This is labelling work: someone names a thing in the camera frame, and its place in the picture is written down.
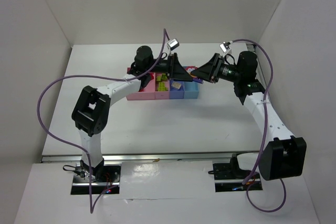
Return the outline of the purple lego plate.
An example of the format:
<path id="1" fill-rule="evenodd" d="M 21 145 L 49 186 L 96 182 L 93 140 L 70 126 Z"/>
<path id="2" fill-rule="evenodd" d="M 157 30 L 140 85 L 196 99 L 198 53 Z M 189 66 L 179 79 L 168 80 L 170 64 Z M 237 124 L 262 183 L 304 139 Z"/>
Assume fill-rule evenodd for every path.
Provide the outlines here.
<path id="1" fill-rule="evenodd" d="M 196 83 L 203 84 L 203 82 L 204 82 L 202 79 L 197 78 L 197 77 L 195 77 L 195 76 L 192 76 L 192 78 L 193 78 L 193 81 L 196 82 Z"/>

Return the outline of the white tan lego brick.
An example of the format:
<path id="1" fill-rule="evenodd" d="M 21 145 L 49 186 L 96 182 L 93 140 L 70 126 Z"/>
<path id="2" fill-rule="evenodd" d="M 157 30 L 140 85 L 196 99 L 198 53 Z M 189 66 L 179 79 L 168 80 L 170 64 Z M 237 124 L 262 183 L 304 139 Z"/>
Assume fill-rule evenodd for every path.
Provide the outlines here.
<path id="1" fill-rule="evenodd" d="M 182 84 L 179 83 L 179 82 L 175 82 L 175 81 L 173 81 L 173 82 L 171 83 L 171 88 L 172 88 L 172 89 L 175 89 L 175 90 L 179 90 L 179 89 L 181 88 L 181 86 L 182 86 Z"/>

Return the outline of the red flower lego brick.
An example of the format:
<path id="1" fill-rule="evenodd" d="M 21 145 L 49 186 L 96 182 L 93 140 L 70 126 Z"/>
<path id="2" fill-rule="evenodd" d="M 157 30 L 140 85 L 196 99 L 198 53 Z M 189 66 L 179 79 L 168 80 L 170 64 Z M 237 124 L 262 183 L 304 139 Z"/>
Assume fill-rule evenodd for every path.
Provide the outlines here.
<path id="1" fill-rule="evenodd" d="M 190 74 L 190 75 L 192 75 L 192 71 L 194 71 L 194 70 L 196 70 L 197 69 L 197 67 L 195 67 L 195 66 L 186 66 L 185 67 L 185 70 Z"/>

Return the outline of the green printed lego brick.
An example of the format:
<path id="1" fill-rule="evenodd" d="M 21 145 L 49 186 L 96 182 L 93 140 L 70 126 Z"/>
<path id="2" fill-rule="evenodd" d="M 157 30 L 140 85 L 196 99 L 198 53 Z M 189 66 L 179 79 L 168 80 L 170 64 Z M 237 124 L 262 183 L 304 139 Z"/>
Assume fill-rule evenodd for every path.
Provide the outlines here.
<path id="1" fill-rule="evenodd" d="M 156 75 L 156 81 L 157 82 L 164 82 L 164 81 L 167 81 L 167 80 L 168 80 L 168 77 L 164 73 Z"/>

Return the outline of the long green lego brick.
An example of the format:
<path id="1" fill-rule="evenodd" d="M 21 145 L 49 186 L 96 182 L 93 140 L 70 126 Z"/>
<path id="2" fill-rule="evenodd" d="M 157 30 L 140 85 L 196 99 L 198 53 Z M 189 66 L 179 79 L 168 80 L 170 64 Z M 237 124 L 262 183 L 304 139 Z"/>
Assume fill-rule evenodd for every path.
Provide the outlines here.
<path id="1" fill-rule="evenodd" d="M 166 86 L 165 82 L 158 82 L 156 90 L 157 92 L 167 92 L 169 89 Z"/>

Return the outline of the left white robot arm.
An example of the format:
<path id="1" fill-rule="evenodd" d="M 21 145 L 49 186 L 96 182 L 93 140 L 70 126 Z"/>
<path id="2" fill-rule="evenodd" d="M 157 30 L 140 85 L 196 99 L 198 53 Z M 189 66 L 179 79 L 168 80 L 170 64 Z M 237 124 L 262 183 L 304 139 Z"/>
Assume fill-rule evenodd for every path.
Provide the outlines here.
<path id="1" fill-rule="evenodd" d="M 101 132 L 106 127 L 110 107 L 126 96 L 146 88 L 152 73 L 166 74 L 177 81 L 192 82 L 192 76 L 182 67 L 176 53 L 167 58 L 154 58 L 149 46 L 136 50 L 134 62 L 121 81 L 93 88 L 86 86 L 77 100 L 71 118 L 79 131 L 83 151 L 80 166 L 94 180 L 102 175 L 104 159 L 101 152 Z"/>

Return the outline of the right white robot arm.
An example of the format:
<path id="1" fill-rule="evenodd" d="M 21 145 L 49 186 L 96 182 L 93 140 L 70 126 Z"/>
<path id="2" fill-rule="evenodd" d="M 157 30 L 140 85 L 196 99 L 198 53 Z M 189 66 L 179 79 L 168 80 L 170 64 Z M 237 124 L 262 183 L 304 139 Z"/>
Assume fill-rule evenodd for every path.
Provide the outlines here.
<path id="1" fill-rule="evenodd" d="M 235 64 L 228 64 L 225 57 L 215 54 L 191 74 L 210 83 L 220 79 L 232 82 L 236 97 L 262 132 L 259 153 L 243 153 L 235 157 L 238 169 L 250 172 L 247 180 L 255 173 L 266 181 L 300 176 L 307 144 L 284 125 L 272 107 L 265 88 L 256 78 L 257 67 L 257 55 L 243 51 Z"/>

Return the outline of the light blue container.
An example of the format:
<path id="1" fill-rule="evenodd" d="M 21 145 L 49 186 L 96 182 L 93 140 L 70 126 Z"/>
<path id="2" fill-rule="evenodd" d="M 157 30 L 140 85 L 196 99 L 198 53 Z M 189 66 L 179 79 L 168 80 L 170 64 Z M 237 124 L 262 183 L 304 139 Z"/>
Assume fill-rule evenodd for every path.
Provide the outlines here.
<path id="1" fill-rule="evenodd" d="M 199 83 L 196 83 L 194 81 L 184 82 L 184 85 L 185 85 L 184 99 L 197 99 L 199 94 L 198 89 Z"/>

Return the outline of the blue purple container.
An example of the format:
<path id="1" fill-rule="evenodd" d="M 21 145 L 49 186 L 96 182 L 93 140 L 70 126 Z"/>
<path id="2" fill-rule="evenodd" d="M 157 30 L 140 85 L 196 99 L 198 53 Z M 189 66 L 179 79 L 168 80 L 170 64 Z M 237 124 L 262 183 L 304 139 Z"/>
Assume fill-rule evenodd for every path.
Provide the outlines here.
<path id="1" fill-rule="evenodd" d="M 179 82 L 179 83 L 182 84 L 182 86 L 179 90 L 175 90 L 175 89 L 171 88 L 171 83 L 173 81 Z M 184 81 L 170 80 L 169 88 L 170 88 L 170 99 L 184 99 L 184 93 L 185 93 Z"/>

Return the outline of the narrow pink container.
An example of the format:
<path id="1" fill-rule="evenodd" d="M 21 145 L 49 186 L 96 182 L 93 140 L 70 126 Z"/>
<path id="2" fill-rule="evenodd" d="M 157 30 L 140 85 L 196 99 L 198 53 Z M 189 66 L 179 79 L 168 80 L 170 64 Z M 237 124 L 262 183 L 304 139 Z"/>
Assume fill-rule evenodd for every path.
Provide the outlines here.
<path id="1" fill-rule="evenodd" d="M 155 74 L 155 99 L 156 100 L 168 100 L 170 98 L 170 87 L 167 74 L 156 73 Z"/>

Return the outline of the large pink container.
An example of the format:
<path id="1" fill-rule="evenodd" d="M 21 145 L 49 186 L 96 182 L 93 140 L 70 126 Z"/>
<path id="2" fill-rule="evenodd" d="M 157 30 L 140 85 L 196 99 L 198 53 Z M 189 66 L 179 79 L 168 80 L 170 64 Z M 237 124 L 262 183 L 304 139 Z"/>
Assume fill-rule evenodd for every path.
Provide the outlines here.
<path id="1" fill-rule="evenodd" d="M 155 74 L 150 73 L 151 81 L 147 86 L 137 93 L 132 93 L 126 96 L 128 101 L 139 101 L 139 100 L 154 100 L 155 99 Z"/>

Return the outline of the front aluminium rail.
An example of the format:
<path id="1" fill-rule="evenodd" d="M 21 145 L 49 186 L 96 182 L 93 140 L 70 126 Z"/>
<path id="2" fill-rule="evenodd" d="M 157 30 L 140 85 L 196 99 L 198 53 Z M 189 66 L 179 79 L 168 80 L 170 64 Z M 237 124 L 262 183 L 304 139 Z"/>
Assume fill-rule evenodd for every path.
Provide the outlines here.
<path id="1" fill-rule="evenodd" d="M 230 159 L 233 154 L 245 154 L 246 152 L 199 152 L 199 153 L 158 153 L 158 154 L 115 154 L 104 155 L 105 162 L 124 161 L 183 161 L 196 159 Z M 80 155 L 44 155 L 41 163 L 73 163 L 81 160 Z"/>

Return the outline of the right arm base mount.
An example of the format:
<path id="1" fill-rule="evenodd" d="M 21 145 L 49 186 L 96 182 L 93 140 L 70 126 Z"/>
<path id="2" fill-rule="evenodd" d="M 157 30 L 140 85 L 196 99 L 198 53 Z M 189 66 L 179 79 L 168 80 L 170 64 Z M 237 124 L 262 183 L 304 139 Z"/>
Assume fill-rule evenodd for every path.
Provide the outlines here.
<path id="1" fill-rule="evenodd" d="M 213 163 L 212 170 L 208 171 L 208 174 L 214 177 L 216 193 L 246 191 L 248 187 L 250 190 L 262 190 L 258 173 L 243 184 L 249 173 L 249 170 L 239 168 L 236 156 L 232 156 L 226 162 Z"/>

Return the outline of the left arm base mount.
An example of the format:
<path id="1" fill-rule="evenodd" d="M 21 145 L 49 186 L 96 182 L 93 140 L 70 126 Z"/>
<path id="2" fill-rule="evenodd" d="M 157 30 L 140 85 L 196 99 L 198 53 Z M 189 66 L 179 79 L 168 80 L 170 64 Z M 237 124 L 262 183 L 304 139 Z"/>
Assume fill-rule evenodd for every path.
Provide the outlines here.
<path id="1" fill-rule="evenodd" d="M 62 169 L 73 173 L 71 195 L 89 194 L 89 174 L 80 166 L 64 165 Z M 92 194 L 99 195 L 104 190 L 107 195 L 119 194 L 120 192 L 121 165 L 107 165 L 103 167 L 98 178 L 92 177 Z"/>

